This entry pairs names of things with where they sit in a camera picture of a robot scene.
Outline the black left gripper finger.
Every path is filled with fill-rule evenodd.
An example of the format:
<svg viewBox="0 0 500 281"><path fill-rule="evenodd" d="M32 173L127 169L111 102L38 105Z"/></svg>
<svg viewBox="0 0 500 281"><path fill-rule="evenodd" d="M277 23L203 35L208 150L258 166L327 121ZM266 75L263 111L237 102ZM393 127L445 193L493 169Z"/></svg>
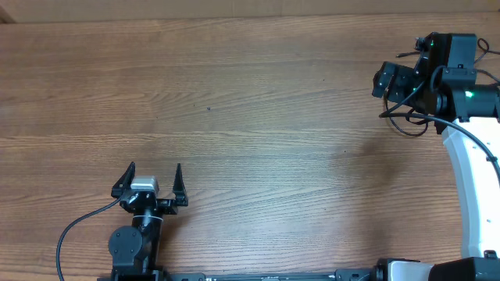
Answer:
<svg viewBox="0 0 500 281"><path fill-rule="evenodd" d="M187 207L188 206L188 196L184 186L183 175L181 164L177 164L176 174L173 182L173 194L175 196L175 205Z"/></svg>
<svg viewBox="0 0 500 281"><path fill-rule="evenodd" d="M130 189L132 180L134 179L136 165L131 162L126 172L116 181L111 189L111 197L120 198L123 196L125 190Z"/></svg>

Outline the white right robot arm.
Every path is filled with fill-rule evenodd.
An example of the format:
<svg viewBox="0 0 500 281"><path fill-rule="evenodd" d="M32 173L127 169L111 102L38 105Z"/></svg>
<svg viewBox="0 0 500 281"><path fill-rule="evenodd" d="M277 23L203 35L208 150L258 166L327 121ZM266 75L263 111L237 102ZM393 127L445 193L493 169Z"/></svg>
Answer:
<svg viewBox="0 0 500 281"><path fill-rule="evenodd" d="M452 162L462 217L462 257L428 264L382 258L357 280L497 280L499 278L499 80L478 84L475 34L433 32L416 39L413 68L384 62L373 78L379 115L428 128L433 123Z"/></svg>

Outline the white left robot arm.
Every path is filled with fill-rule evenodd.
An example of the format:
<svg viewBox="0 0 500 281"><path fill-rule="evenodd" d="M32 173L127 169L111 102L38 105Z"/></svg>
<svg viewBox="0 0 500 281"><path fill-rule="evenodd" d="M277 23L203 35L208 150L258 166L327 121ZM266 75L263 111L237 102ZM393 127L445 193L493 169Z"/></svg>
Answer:
<svg viewBox="0 0 500 281"><path fill-rule="evenodd" d="M135 164L111 189L120 207L133 215L129 226L116 229L109 238L112 256L112 280L170 280L169 273L157 265L163 217L176 215L188 206L181 165L178 164L172 188L173 198L159 198L155 176L137 176Z"/></svg>

